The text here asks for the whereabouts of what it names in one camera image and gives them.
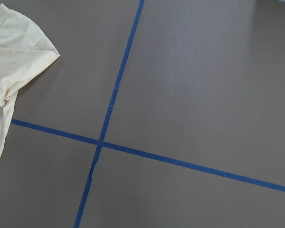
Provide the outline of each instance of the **gray surface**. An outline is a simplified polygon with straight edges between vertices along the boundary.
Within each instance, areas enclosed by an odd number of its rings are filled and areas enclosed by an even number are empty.
[[[20,90],[14,118],[98,139],[138,0],[3,3],[35,21],[61,54]]]
[[[146,1],[105,140],[285,185],[285,4]]]
[[[103,149],[81,228],[285,228],[285,193]]]
[[[0,160],[0,228],[71,228],[95,146],[11,126]]]

